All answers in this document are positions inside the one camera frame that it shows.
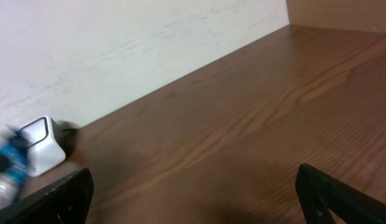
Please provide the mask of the blue mouthwash bottle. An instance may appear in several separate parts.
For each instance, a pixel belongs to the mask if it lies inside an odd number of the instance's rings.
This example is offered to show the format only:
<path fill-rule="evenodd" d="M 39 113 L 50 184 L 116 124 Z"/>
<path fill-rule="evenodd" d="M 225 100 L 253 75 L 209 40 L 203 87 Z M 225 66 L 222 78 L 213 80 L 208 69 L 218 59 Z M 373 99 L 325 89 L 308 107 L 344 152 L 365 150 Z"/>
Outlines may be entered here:
<path fill-rule="evenodd" d="M 0 142 L 0 209 L 14 203 L 27 180 L 30 141 L 21 130 L 11 128 Z"/>

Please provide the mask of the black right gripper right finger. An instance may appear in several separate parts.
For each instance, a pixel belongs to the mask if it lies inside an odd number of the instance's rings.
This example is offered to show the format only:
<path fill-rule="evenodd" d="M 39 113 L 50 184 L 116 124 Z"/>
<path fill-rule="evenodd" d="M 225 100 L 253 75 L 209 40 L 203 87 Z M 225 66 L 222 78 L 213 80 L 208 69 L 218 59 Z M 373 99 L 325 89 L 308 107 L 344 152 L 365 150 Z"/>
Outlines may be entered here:
<path fill-rule="evenodd" d="M 335 223 L 333 213 L 346 223 L 386 223 L 386 204 L 309 164 L 299 166 L 295 189 L 307 223 Z"/>

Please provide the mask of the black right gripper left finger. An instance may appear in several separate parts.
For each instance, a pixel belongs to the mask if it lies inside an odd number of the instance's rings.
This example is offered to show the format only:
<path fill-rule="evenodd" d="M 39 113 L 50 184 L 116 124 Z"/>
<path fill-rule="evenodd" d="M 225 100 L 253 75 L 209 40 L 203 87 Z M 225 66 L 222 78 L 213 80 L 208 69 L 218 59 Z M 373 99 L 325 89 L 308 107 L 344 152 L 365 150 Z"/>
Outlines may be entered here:
<path fill-rule="evenodd" d="M 91 172 L 82 168 L 0 209 L 0 223 L 84 224 L 93 197 Z"/>

